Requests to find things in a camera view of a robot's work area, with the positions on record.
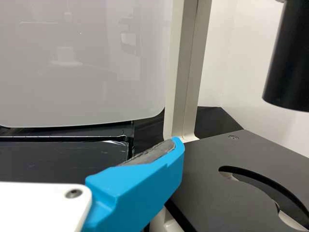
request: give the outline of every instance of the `black cylinder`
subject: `black cylinder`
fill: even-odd
[[[309,112],[309,0],[287,0],[263,99]]]

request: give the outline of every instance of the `white panel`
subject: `white panel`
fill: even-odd
[[[171,4],[1,1],[0,125],[88,125],[160,113]]]
[[[83,185],[0,182],[0,189],[0,231],[77,232],[91,206]],[[82,194],[66,198],[73,189]]]

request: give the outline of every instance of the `black surface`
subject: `black surface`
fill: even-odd
[[[164,111],[152,118],[136,120],[134,146],[140,153],[163,141]],[[221,107],[198,107],[195,135],[206,138],[241,130],[242,127]]]
[[[125,161],[127,142],[0,142],[0,181],[79,183]]]
[[[196,231],[296,231],[279,219],[274,201],[262,190],[223,177],[219,168],[257,173],[288,189],[308,209],[308,158],[246,130],[186,143],[185,149],[183,181],[172,202]]]
[[[309,0],[287,0],[263,99],[309,111]]]
[[[53,128],[2,128],[3,136],[50,136],[50,137],[78,137],[97,136],[105,140],[128,141],[134,136],[132,122],[111,123],[103,125],[78,126],[78,127],[53,127]]]

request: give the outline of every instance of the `screw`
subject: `screw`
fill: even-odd
[[[66,198],[76,198],[79,197],[83,192],[79,189],[72,189],[66,193]]]
[[[229,139],[239,139],[239,137],[235,136],[235,135],[229,135],[228,136]]]

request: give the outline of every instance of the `frosted plastic cover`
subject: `frosted plastic cover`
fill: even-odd
[[[0,125],[101,124],[163,109],[172,0],[0,5]]]

